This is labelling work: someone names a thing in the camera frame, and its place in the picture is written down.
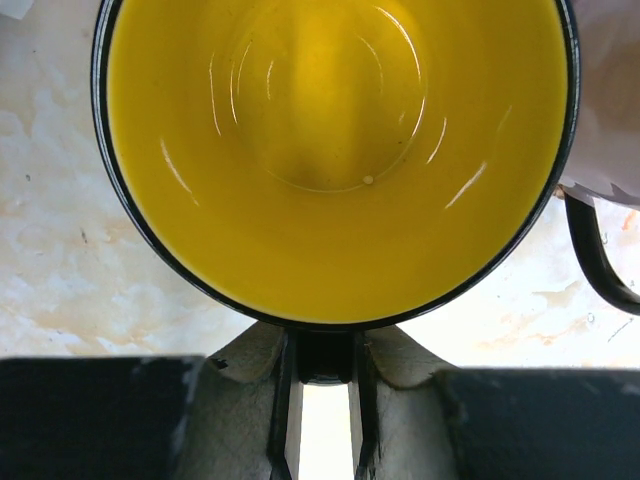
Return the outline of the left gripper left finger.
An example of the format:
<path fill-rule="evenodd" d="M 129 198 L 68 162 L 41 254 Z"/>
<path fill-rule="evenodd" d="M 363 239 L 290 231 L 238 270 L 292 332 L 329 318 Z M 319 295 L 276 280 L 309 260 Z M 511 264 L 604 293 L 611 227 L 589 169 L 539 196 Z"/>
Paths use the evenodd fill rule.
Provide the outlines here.
<path fill-rule="evenodd" d="M 211 356 L 8 358 L 5 479 L 272 479 L 287 344 L 255 324 Z"/>

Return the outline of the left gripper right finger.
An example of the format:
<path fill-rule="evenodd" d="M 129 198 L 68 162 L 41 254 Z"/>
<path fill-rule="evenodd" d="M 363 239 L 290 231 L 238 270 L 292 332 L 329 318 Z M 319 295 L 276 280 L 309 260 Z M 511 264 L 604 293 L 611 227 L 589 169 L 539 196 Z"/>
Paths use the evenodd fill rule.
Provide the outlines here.
<path fill-rule="evenodd" d="M 459 368 L 396 327 L 354 340 L 359 479 L 635 479 L 635 370 Z"/>

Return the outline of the yellow glass mug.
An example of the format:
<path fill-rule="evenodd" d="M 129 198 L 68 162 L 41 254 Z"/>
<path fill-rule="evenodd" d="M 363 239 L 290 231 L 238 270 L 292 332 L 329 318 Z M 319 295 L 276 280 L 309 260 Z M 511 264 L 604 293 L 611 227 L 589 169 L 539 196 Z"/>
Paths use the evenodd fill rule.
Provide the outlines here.
<path fill-rule="evenodd" d="M 129 221 L 192 287 L 305 333 L 308 379 L 515 250 L 579 80 L 566 1 L 103 1 L 91 52 Z"/>

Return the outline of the purple glass mug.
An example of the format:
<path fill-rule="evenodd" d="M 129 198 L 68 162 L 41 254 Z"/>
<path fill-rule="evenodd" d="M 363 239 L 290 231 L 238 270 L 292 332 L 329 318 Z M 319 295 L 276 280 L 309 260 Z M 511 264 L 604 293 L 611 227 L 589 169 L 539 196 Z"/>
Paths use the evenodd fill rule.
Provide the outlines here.
<path fill-rule="evenodd" d="M 578 263 L 591 287 L 628 314 L 639 296 L 619 278 L 601 240 L 594 201 L 639 207 L 639 4 L 575 1 L 581 57 L 576 136 L 560 185 Z"/>

